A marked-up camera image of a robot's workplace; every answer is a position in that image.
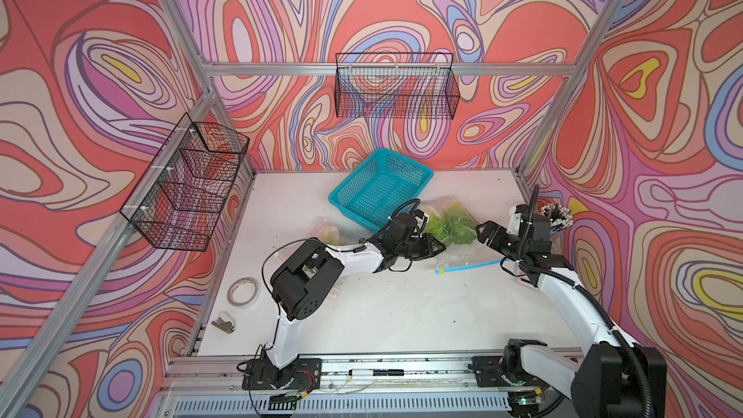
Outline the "green chinese cabbage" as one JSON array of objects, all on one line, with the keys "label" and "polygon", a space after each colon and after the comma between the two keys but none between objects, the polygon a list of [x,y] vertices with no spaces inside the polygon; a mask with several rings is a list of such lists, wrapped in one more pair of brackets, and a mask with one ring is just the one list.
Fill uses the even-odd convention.
[{"label": "green chinese cabbage", "polygon": [[470,245],[476,240],[476,220],[458,199],[427,202],[420,209],[429,217],[425,232],[447,247]]}]

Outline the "clear blue zip-top bag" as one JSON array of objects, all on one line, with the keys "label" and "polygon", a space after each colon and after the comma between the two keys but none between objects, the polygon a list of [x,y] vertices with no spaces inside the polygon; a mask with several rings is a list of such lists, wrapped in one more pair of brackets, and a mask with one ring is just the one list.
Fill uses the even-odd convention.
[{"label": "clear blue zip-top bag", "polygon": [[499,263],[496,253],[478,241],[478,222],[457,197],[449,195],[423,201],[419,209],[429,218],[425,232],[446,247],[431,259],[435,274],[464,272]]}]

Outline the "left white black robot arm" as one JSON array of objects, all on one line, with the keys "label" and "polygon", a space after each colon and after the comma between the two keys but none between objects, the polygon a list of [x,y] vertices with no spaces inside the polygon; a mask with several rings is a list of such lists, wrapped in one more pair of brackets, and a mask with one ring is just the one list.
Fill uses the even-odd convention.
[{"label": "left white black robot arm", "polygon": [[412,264],[432,259],[446,245],[427,232],[429,216],[420,199],[400,205],[382,228],[357,244],[331,246],[317,237],[296,242],[298,248],[265,280],[278,308],[278,321],[269,346],[255,358],[238,364],[247,392],[293,388],[308,394],[319,388],[322,360],[300,358],[304,321],[329,296],[338,280],[355,275],[392,271],[399,259]]}]

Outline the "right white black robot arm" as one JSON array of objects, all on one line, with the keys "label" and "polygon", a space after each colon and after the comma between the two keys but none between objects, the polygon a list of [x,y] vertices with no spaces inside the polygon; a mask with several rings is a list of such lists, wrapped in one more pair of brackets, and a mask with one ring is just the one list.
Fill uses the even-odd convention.
[{"label": "right white black robot arm", "polygon": [[478,241],[501,254],[507,274],[545,295],[576,338],[582,360],[573,361],[538,340],[512,339],[496,367],[513,384],[539,381],[560,393],[580,417],[662,417],[667,362],[627,334],[580,282],[572,263],[551,249],[553,236],[573,224],[571,209],[537,205],[533,194],[501,226],[476,226]]}]

